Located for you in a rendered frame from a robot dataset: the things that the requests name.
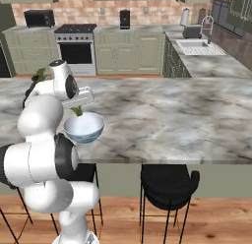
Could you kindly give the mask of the white paper towel roll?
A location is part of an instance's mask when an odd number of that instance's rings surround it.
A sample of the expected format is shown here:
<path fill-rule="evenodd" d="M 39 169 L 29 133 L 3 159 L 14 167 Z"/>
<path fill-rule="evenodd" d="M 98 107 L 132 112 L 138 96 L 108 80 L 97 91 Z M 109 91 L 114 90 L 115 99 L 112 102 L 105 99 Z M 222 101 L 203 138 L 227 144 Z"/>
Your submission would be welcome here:
<path fill-rule="evenodd" d="M 181 15 L 180 25 L 187 26 L 189 19 L 190 10 L 189 8 L 184 8 Z"/>

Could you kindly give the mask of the white sink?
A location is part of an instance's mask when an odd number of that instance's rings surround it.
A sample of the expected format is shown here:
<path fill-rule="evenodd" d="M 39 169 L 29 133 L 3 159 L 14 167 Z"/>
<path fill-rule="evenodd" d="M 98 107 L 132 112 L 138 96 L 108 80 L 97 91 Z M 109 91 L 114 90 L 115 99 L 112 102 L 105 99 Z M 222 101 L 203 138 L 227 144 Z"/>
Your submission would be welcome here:
<path fill-rule="evenodd" d="M 216 44 L 208 43 L 206 39 L 176 39 L 176 43 L 188 56 L 220 56 L 225 52 Z"/>

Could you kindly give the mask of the grey toaster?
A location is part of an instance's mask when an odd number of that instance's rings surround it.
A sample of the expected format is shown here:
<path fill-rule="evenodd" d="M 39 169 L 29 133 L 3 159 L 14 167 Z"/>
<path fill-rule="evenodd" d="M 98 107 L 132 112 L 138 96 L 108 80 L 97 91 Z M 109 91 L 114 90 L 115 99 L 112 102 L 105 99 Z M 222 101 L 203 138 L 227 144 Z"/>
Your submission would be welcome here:
<path fill-rule="evenodd" d="M 200 25 L 189 25 L 184 27 L 182 35 L 185 38 L 201 38 L 201 26 Z"/>

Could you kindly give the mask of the potted green plant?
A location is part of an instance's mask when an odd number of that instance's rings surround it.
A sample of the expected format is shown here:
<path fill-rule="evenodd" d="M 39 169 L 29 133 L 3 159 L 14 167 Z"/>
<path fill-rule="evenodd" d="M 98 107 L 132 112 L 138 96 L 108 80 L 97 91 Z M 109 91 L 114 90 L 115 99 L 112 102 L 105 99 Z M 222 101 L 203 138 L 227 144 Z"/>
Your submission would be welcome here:
<path fill-rule="evenodd" d="M 25 93 L 23 107 L 26 107 L 37 95 L 50 94 L 60 101 L 73 99 L 78 93 L 78 85 L 68 68 L 52 72 L 53 78 L 48 80 L 44 75 L 45 69 L 39 69 L 31 78 L 30 88 Z"/>

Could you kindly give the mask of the dark green base cupboard run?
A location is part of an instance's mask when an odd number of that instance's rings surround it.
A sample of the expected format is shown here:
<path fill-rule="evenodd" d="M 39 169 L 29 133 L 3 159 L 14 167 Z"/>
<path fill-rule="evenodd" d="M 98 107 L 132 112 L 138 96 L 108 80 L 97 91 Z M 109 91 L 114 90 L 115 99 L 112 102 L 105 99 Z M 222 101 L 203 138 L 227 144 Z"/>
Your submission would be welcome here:
<path fill-rule="evenodd" d="M 190 78 L 190 74 L 180 59 L 168 37 L 164 41 L 162 74 L 165 78 Z"/>

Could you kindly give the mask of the dark tall fridge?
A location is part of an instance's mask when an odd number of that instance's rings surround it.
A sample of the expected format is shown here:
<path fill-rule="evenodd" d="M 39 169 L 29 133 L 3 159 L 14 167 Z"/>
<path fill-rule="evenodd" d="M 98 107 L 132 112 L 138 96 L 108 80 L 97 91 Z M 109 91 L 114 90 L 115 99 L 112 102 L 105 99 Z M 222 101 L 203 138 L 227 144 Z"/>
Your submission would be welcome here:
<path fill-rule="evenodd" d="M 16 76 L 11 59 L 7 40 L 3 31 L 16 25 L 12 6 L 0 3 L 0 78 L 12 78 Z"/>

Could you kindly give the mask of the green counter base panel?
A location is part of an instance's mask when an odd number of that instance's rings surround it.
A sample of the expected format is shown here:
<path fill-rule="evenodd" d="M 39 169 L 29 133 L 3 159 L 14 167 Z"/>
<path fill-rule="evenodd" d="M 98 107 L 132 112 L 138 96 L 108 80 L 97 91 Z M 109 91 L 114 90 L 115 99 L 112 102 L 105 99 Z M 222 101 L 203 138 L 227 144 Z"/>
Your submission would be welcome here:
<path fill-rule="evenodd" d="M 97 176 L 103 197 L 139 197 L 141 165 L 98 163 Z M 252 198 L 252 164 L 188 164 L 200 172 L 197 198 Z"/>

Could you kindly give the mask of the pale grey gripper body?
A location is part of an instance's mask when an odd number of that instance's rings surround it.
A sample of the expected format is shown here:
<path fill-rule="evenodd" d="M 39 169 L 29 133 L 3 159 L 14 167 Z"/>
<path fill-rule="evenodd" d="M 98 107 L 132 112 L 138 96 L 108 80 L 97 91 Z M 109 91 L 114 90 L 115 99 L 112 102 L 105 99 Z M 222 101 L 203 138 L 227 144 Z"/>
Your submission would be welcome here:
<path fill-rule="evenodd" d="M 93 90 L 90 87 L 82 87 L 72 99 L 63 101 L 62 104 L 64 108 L 72 108 L 91 103 L 94 100 Z"/>

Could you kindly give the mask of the black bar stool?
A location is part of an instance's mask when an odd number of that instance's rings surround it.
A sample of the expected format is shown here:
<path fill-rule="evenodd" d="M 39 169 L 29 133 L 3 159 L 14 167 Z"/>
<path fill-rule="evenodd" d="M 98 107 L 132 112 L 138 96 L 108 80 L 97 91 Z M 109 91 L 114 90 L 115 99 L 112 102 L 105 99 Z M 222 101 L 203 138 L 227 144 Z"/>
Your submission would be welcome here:
<path fill-rule="evenodd" d="M 166 211 L 165 228 L 168 229 L 172 211 L 178 213 L 186 207 L 180 237 L 183 237 L 191 197 L 200 183 L 198 170 L 188 171 L 186 164 L 143 164 L 140 174 L 140 226 L 141 244 L 144 244 L 146 200 L 156 208 Z"/>
<path fill-rule="evenodd" d="M 66 180 L 68 180 L 68 181 L 87 181 L 87 182 L 93 183 L 94 178 L 95 178 L 96 186 L 97 186 L 97 188 L 99 188 L 96 164 L 95 163 L 79 163 L 76 170 L 74 171 L 74 173 L 69 175 Z M 94 233 L 95 234 L 96 234 L 95 215 L 100 216 L 101 226 L 103 226 L 102 208 L 101 208 L 100 199 L 98 201 L 98 205 L 99 205 L 99 214 L 95 214 L 94 210 L 91 210 L 91 216 L 93 218 L 93 225 L 94 225 Z M 51 219 L 53 221 L 55 231 L 56 231 L 57 235 L 59 235 L 53 214 L 51 214 Z"/>
<path fill-rule="evenodd" d="M 31 214 L 30 214 L 29 209 L 28 209 L 28 207 L 27 207 L 27 205 L 25 203 L 25 200 L 24 200 L 24 197 L 22 195 L 22 192 L 21 192 L 20 188 L 16 187 L 14 190 L 16 190 L 18 192 L 19 198 L 20 198 L 20 200 L 22 202 L 22 205 L 23 205 L 23 208 L 24 208 L 25 211 L 23 213 L 14 213 L 14 212 L 5 213 L 2 210 L 2 208 L 0 208 L 0 214 L 2 215 L 4 222 L 7 225 L 8 229 L 9 229 L 9 231 L 10 231 L 10 233 L 11 233 L 13 239 L 14 239 L 14 244 L 20 244 L 20 238 L 22 237 L 23 232 L 24 232 L 28 222 L 30 222 L 31 225 L 33 225 L 33 221 L 32 221 Z M 10 222 L 8 220 L 9 215 L 25 215 L 27 217 L 26 221 L 25 221 L 25 223 L 23 225 L 23 228 L 22 228 L 22 230 L 21 230 L 21 232 L 19 233 L 18 236 L 15 234 L 15 232 L 13 230 L 13 227 L 11 226 L 11 224 L 10 224 Z"/>

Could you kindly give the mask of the steel oven with black hob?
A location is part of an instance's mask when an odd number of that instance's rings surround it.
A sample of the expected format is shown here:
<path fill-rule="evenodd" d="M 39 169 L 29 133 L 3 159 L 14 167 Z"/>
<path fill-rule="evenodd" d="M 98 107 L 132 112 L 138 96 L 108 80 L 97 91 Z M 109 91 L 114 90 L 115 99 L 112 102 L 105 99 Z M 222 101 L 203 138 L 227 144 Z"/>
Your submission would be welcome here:
<path fill-rule="evenodd" d="M 95 76 L 96 24 L 65 24 L 54 31 L 60 58 L 75 76 Z"/>

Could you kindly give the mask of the black microwave oven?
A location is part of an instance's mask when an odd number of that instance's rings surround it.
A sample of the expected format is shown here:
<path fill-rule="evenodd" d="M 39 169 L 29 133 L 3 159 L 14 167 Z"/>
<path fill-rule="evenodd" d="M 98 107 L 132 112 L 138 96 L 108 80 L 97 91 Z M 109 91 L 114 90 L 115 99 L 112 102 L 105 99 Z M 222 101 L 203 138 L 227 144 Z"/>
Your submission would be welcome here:
<path fill-rule="evenodd" d="M 24 11 L 24 15 L 28 28 L 55 26 L 52 10 L 27 10 Z"/>

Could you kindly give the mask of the white and blue bowl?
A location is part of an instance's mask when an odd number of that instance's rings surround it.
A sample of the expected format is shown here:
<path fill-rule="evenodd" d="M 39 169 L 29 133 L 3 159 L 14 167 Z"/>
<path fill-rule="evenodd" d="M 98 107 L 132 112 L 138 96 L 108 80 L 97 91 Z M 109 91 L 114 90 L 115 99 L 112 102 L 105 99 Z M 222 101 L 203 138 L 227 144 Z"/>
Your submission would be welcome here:
<path fill-rule="evenodd" d="M 81 116 L 69 118 L 64 123 L 66 134 L 80 144 L 95 141 L 102 133 L 103 128 L 103 118 L 93 112 L 84 112 Z"/>

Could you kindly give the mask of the steel tap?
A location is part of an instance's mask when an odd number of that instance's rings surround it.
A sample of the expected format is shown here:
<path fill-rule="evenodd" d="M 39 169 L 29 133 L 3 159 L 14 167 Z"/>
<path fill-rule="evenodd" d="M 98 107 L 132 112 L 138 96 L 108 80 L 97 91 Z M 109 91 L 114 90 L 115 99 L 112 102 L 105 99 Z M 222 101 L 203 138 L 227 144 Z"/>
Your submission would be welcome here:
<path fill-rule="evenodd" d="M 210 15 L 207 15 L 203 18 L 201 23 L 200 34 L 203 34 L 203 31 L 208 31 L 208 43 L 211 43 L 212 33 L 214 27 L 214 18 Z"/>

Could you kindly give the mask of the brown tall jar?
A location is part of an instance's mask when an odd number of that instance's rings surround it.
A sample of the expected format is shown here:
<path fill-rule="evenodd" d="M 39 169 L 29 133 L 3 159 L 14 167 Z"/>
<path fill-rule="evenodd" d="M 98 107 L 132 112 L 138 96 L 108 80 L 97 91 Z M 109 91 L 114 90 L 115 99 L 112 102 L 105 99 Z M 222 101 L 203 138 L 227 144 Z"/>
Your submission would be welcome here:
<path fill-rule="evenodd" d="M 203 19 L 206 17 L 206 9 L 201 8 L 199 10 L 199 16 L 198 16 L 198 25 L 202 24 Z"/>

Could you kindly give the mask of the dark framed window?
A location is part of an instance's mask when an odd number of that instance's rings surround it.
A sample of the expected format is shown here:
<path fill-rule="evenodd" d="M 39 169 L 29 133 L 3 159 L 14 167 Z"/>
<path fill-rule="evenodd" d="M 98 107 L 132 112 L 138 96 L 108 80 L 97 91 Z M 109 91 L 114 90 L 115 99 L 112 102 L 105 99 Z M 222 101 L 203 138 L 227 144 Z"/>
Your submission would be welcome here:
<path fill-rule="evenodd" d="M 252 0 L 213 0 L 212 17 L 217 27 L 237 37 L 252 34 Z"/>

